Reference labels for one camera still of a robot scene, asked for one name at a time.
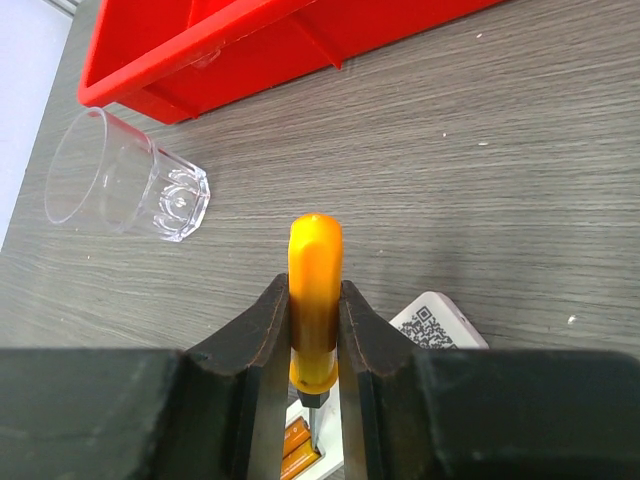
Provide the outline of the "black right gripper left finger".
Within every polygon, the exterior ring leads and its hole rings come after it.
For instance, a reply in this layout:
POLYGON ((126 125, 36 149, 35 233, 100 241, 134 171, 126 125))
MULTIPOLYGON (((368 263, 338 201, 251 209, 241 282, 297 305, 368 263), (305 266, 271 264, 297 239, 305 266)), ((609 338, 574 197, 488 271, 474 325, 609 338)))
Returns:
POLYGON ((289 354, 282 274, 185 351, 5 349, 1 475, 275 479, 289 354))

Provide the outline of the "orange AAA battery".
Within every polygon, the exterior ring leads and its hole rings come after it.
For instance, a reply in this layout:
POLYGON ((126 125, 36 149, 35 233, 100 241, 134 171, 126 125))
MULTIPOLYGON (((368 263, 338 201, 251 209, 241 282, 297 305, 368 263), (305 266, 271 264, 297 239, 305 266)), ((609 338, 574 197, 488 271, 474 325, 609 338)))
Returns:
POLYGON ((313 449, 309 441, 301 444, 293 452, 283 458, 281 464, 280 479, 294 479, 320 458, 321 455, 313 449))

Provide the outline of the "orange handle screwdriver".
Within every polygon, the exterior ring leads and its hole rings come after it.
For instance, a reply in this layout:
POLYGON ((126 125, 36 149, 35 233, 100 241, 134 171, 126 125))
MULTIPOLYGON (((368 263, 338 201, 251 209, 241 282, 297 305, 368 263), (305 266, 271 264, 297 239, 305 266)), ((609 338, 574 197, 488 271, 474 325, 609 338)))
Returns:
POLYGON ((313 448, 319 440, 319 411, 338 376, 342 263, 342 229, 337 220, 310 213, 293 222, 288 246, 289 377, 308 409, 313 448))

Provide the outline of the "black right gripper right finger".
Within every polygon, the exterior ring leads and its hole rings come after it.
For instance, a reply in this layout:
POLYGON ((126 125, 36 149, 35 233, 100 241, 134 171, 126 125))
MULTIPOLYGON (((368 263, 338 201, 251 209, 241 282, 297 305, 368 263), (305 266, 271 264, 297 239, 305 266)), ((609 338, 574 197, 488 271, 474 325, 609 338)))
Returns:
POLYGON ((595 350, 423 349, 344 282, 349 479, 635 479, 639 362, 595 350))

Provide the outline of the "long white remote control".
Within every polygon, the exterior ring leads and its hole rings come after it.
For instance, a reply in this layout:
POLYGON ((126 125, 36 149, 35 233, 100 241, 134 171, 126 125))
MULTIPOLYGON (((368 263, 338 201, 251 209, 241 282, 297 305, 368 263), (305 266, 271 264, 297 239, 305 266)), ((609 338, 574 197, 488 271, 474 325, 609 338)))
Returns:
MULTIPOLYGON (((487 348, 488 344, 453 301, 440 292, 427 291, 391 321, 416 345, 424 349, 487 348)), ((343 442, 339 385, 335 384, 321 409, 319 439, 314 450, 321 458, 294 479, 325 479, 343 466, 343 442)), ((310 427, 308 409, 297 400, 286 410, 285 428, 303 417, 310 427)))

